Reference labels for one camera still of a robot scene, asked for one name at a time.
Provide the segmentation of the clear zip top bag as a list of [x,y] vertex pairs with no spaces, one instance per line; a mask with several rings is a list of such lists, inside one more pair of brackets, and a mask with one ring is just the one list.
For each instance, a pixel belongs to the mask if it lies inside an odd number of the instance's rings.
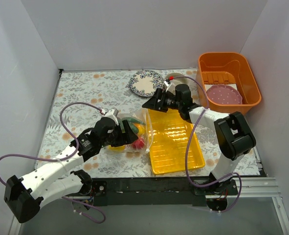
[[107,146],[106,151],[111,155],[114,153],[149,153],[153,144],[152,121],[147,109],[137,110],[135,113],[118,113],[118,121],[121,127],[122,121],[126,120],[137,135],[138,139],[133,143],[125,144],[119,147]]

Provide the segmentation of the green chili pepper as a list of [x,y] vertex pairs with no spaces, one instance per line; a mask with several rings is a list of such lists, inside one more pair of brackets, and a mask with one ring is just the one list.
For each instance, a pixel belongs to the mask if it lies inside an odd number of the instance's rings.
[[136,119],[136,118],[130,118],[130,122],[131,123],[136,123],[136,124],[141,124],[141,125],[146,125],[146,123],[145,122],[143,122],[143,121],[141,121],[141,120],[139,120],[139,119]]

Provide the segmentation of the green cucumber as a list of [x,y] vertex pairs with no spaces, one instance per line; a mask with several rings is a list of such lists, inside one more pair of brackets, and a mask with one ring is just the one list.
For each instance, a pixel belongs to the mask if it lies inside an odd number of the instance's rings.
[[134,119],[133,117],[123,117],[121,120],[122,121],[126,120],[128,122],[136,122],[136,119]]

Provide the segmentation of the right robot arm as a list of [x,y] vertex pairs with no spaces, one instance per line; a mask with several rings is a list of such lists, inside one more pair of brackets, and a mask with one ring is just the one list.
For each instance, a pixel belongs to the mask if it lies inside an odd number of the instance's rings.
[[197,184],[189,180],[200,191],[217,195],[223,193],[236,175],[235,169],[240,160],[256,145],[255,137],[242,113],[220,113],[196,104],[186,84],[177,85],[173,94],[158,88],[142,107],[159,112],[178,110],[183,120],[215,131],[221,151],[218,163],[204,183]]

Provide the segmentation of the red pomegranate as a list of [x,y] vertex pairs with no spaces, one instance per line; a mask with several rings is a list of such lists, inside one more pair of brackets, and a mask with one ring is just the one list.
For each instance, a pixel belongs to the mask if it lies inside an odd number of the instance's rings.
[[145,146],[145,141],[142,137],[139,137],[136,141],[132,143],[132,148],[135,150],[141,150]]

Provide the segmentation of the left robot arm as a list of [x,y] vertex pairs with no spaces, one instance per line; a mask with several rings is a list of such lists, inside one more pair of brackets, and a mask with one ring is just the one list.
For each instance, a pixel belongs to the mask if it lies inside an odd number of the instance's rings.
[[92,178],[74,168],[99,154],[102,147],[119,147],[138,139],[127,120],[116,122],[103,117],[84,130],[51,162],[6,182],[4,201],[20,223],[32,219],[42,207],[69,194],[82,196],[93,190]]

